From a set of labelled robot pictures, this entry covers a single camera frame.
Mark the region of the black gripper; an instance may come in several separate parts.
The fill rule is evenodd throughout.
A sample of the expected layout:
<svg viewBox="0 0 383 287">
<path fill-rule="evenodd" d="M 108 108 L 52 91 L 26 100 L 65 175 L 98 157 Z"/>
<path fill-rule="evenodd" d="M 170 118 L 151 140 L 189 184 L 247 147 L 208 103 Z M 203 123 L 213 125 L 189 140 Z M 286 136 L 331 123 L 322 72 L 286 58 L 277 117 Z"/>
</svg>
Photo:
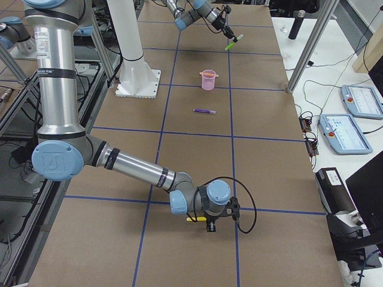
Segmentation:
<svg viewBox="0 0 383 287">
<path fill-rule="evenodd" d="M 222 30 L 223 33 L 224 33 L 224 36 L 227 37 L 227 38 L 230 38 L 230 40 L 232 42 L 237 42 L 238 39 L 237 37 L 234 35 L 233 31 L 231 30 L 231 28 L 229 28 L 227 25 L 226 25 L 226 19 L 222 16 L 218 16 L 215 20 L 214 20 L 214 28 L 218 31 Z"/>
<path fill-rule="evenodd" d="M 206 231 L 207 232 L 216 232 L 216 227 L 214 224 L 215 221 L 218 218 L 228 217 L 231 215 L 232 215 L 232 213 L 228 212 L 227 209 L 223 209 L 220 212 L 213 212 L 211 210 L 204 211 L 204 217 L 206 218 Z"/>
</svg>

